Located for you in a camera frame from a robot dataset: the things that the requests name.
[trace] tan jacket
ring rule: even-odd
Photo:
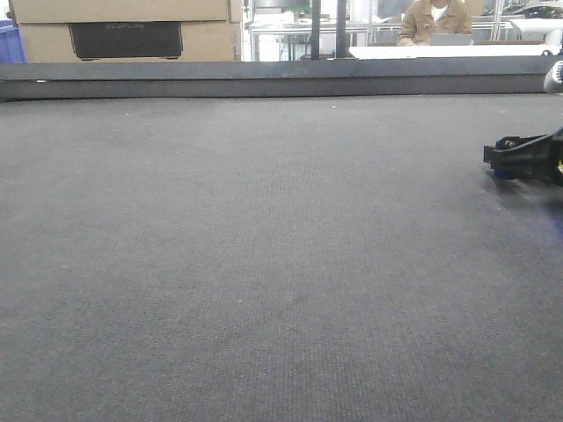
[[[430,0],[420,0],[406,10],[397,45],[427,46],[433,33],[472,33],[472,17],[465,4],[450,0],[448,9],[436,22]]]

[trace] white shirt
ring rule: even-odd
[[[435,6],[432,6],[432,17],[434,18],[434,21],[438,20],[439,18],[442,17],[442,15],[444,14],[444,12],[446,11],[446,9],[448,9],[448,5],[446,4],[445,6],[443,6],[442,8],[438,9]]]

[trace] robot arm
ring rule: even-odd
[[[563,61],[545,76],[544,90],[563,92]],[[537,178],[563,186],[563,127],[550,135],[505,136],[494,147],[485,146],[483,161],[497,178]]]

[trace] carpet surface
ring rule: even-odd
[[[549,95],[0,104],[3,422],[559,422]]]

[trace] laptop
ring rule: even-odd
[[[473,37],[470,33],[433,33],[431,46],[470,46]]]

